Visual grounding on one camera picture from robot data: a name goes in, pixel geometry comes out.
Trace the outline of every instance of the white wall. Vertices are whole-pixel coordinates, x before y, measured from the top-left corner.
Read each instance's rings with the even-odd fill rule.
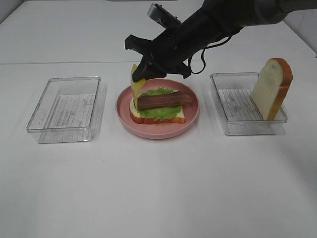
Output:
[[[22,0],[0,0],[0,23],[16,10],[21,3]]]
[[[317,53],[317,9],[291,12],[284,21]]]

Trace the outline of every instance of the white table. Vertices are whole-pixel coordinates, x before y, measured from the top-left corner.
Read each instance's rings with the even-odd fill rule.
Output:
[[[209,74],[265,61],[213,60],[186,80],[169,75],[201,107],[189,131],[161,141],[127,132],[115,113],[132,63],[0,65],[1,237],[315,238],[316,59],[288,60],[285,135],[226,136],[211,99]],[[99,138],[37,144],[25,127],[47,80],[92,75],[108,88]]]
[[[161,1],[181,21],[203,0]],[[0,25],[0,63],[123,62],[141,55],[124,49],[130,34],[152,40],[163,28],[147,16],[151,2],[27,1]],[[246,27],[207,60],[271,57],[313,58],[316,54],[284,22]]]

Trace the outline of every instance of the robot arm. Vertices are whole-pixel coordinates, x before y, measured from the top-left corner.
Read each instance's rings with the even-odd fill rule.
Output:
[[[289,12],[317,8],[317,0],[205,0],[184,22],[152,4],[148,15],[165,30],[155,39],[130,35],[125,48],[143,55],[133,73],[134,82],[142,78],[164,78],[167,73],[191,75],[183,62],[208,44],[231,37],[243,27],[275,24]]]

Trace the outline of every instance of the green lettuce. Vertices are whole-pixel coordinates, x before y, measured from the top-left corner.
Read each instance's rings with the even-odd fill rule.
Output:
[[[149,90],[146,93],[141,94],[140,97],[145,95],[152,96],[152,95],[170,94],[172,92],[174,91],[167,88],[158,88],[157,90]],[[176,107],[164,107],[164,108],[139,110],[139,113],[140,115],[146,118],[153,118],[154,120],[164,120],[164,119],[174,118],[181,110],[182,110],[182,106],[176,106]]]

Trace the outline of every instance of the sandwich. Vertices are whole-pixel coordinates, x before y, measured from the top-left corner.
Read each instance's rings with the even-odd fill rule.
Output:
[[[160,87],[140,94],[138,103],[130,101],[130,116],[135,123],[185,123],[183,105],[192,103],[191,97],[178,90]]]

